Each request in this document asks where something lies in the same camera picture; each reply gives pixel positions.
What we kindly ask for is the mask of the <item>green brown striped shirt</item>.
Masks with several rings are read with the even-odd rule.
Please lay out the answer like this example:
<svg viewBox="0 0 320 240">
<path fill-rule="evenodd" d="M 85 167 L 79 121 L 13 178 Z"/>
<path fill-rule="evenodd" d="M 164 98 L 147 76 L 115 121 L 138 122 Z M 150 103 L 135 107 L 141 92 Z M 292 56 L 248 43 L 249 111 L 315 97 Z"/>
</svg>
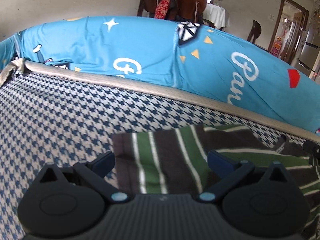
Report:
<svg viewBox="0 0 320 240">
<path fill-rule="evenodd" d="M 281 135 L 268 147 L 244 125 L 190 125 L 156 132 L 120 133 L 112 137 L 118 187 L 128 194 L 190 193 L 218 182 L 209 169 L 212 150 L 256 167 L 281 162 L 310 205 L 302 235 L 319 239 L 319 162 L 310 150 Z"/>
</svg>

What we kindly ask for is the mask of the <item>houndstooth sofa seat cushion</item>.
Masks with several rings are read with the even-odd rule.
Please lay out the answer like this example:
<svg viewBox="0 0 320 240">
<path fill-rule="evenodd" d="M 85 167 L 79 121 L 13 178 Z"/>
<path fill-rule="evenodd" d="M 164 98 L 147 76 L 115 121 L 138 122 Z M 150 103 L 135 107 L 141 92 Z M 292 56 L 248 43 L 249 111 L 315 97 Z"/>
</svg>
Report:
<svg viewBox="0 0 320 240">
<path fill-rule="evenodd" d="M 281 135 L 301 146 L 305 141 L 215 107 L 121 89 L 104 79 L 87 83 L 11 66 L 1 75 L 1 239 L 24 236 L 18 205 L 46 163 L 72 166 L 114 153 L 115 134 L 190 125 L 244 125 L 268 147 Z"/>
</svg>

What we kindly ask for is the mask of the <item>silver refrigerator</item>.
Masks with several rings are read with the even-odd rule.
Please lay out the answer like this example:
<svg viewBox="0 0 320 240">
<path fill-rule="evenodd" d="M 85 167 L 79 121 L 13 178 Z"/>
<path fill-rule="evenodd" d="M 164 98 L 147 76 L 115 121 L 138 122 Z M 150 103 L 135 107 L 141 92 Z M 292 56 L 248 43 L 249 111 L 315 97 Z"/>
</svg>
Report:
<svg viewBox="0 0 320 240">
<path fill-rule="evenodd" d="M 310 20 L 308 34 L 293 66 L 319 84 L 319 14 Z"/>
</svg>

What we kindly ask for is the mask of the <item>dark wooden chair right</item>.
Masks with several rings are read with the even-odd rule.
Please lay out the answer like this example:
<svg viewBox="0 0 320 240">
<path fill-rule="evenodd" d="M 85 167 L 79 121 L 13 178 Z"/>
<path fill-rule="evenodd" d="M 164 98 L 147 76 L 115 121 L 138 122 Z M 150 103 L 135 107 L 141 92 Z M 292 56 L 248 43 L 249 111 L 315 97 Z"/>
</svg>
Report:
<svg viewBox="0 0 320 240">
<path fill-rule="evenodd" d="M 247 41 L 251 42 L 252 44 L 255 44 L 256 39 L 260 36 L 261 34 L 261 25 L 259 22 L 256 20 L 253 20 L 253 25 L 251 28 L 251 31 L 249 32 Z"/>
</svg>

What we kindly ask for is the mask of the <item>blue printed sofa back cover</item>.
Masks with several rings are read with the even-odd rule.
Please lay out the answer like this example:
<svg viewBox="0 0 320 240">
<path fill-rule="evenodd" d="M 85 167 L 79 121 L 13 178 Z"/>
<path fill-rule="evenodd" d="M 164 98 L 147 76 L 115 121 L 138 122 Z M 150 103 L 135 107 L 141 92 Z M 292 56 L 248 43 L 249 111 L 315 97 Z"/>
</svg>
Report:
<svg viewBox="0 0 320 240">
<path fill-rule="evenodd" d="M 319 85 L 241 38 L 191 22 L 95 16 L 44 23 L 1 42 L 17 57 L 184 90 L 319 133 Z"/>
</svg>

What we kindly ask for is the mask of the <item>white clothed dining table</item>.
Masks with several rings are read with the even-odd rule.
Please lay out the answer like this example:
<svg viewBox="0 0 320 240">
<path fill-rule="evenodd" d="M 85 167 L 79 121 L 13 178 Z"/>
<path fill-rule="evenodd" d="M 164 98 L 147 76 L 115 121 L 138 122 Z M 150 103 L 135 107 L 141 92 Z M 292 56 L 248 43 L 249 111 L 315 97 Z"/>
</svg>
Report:
<svg viewBox="0 0 320 240">
<path fill-rule="evenodd" d="M 229 27 L 229 13 L 218 5 L 207 3 L 203 11 L 203 18 L 212 22 L 216 29 L 221 31 L 226 31 L 226 28 Z"/>
</svg>

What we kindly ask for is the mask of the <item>dark wooden dining chair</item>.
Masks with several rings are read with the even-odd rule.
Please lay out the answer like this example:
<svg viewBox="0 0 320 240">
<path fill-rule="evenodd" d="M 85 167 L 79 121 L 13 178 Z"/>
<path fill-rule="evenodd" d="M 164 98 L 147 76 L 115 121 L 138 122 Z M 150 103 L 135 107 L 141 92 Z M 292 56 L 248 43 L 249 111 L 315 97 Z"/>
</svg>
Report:
<svg viewBox="0 0 320 240">
<path fill-rule="evenodd" d="M 171 0 L 165 20 L 203 24 L 206 0 Z"/>
</svg>

